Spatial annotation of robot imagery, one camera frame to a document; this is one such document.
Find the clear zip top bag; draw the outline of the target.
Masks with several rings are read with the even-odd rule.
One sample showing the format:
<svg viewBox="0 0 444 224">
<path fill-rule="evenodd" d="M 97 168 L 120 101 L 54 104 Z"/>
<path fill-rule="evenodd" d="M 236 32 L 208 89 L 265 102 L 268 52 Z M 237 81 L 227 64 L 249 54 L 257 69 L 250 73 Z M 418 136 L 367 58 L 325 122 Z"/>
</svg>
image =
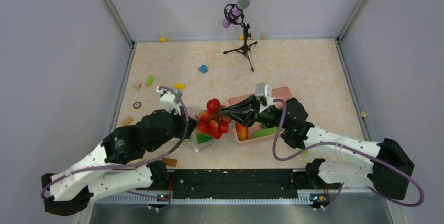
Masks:
<svg viewBox="0 0 444 224">
<path fill-rule="evenodd" d="M 192 119 L 200 121 L 201 111 L 202 110 L 197 107 L 192 107 L 191 111 L 188 114 L 190 117 L 192 117 Z M 190 145 L 194 152 L 198 153 L 205 148 L 213 145 L 216 140 L 221 139 L 222 135 L 223 133 L 220 130 L 218 131 L 218 133 L 210 133 L 209 135 L 201 133 L 198 129 L 198 126 L 196 126 L 192 135 L 186 140 L 186 142 Z"/>
</svg>

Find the green bok choy toy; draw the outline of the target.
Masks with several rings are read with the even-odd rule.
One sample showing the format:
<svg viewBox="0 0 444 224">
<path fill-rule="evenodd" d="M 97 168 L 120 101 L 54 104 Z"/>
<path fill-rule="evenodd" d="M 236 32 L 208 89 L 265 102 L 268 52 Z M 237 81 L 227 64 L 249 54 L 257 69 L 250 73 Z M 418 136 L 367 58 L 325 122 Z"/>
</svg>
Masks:
<svg viewBox="0 0 444 224">
<path fill-rule="evenodd" d="M 206 135 L 206 134 L 203 134 L 203 133 L 198 133 L 196 135 L 197 144 L 207 143 L 207 142 L 209 142 L 211 140 L 213 140 L 212 136 L 209 136 L 209 135 Z"/>
</svg>

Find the red lychee bunch toy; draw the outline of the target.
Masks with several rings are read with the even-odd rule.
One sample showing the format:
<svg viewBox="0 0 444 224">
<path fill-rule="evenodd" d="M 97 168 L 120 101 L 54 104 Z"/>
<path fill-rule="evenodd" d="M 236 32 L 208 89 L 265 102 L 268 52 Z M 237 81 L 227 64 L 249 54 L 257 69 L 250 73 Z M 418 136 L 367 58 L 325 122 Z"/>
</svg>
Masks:
<svg viewBox="0 0 444 224">
<path fill-rule="evenodd" d="M 200 121 L 198 121 L 198 129 L 201 133 L 209 135 L 210 133 L 218 133 L 220 130 L 223 135 L 231 130 L 232 120 L 220 113 L 224 108 L 220 100 L 213 98 L 206 104 L 206 109 L 200 113 Z"/>
</svg>

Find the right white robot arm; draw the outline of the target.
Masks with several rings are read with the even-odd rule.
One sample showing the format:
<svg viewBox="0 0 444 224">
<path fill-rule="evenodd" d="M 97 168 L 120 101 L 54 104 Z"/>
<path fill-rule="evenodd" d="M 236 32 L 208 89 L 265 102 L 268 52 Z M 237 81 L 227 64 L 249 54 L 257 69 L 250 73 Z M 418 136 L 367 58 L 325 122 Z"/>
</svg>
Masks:
<svg viewBox="0 0 444 224">
<path fill-rule="evenodd" d="M 280 138 L 291 148 L 309 147 L 334 157 L 316 158 L 306 166 L 307 182 L 313 188 L 325 184 L 355 184 L 369 187 L 386 198 L 403 200 L 414 164 L 398 142 L 386 138 L 369 142 L 347 138 L 308 122 L 308 113 L 296 99 L 265 102 L 254 95 L 222 108 L 220 114 L 244 126 L 258 122 L 281 128 Z"/>
</svg>

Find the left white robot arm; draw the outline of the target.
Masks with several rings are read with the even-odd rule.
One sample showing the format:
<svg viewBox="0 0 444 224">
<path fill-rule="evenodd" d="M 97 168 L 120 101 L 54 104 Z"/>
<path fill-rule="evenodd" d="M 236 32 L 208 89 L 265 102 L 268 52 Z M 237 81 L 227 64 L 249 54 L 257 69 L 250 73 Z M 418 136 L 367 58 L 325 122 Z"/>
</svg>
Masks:
<svg viewBox="0 0 444 224">
<path fill-rule="evenodd" d="M 69 216 L 104 197 L 133 189 L 160 190 L 169 186 L 169 175 L 161 155 L 134 164 L 146 152 L 177 138 L 180 145 L 189 138 L 197 120 L 184 112 L 156 110 L 134 125 L 116 128 L 83 159 L 64 172 L 41 177 L 47 213 Z"/>
</svg>

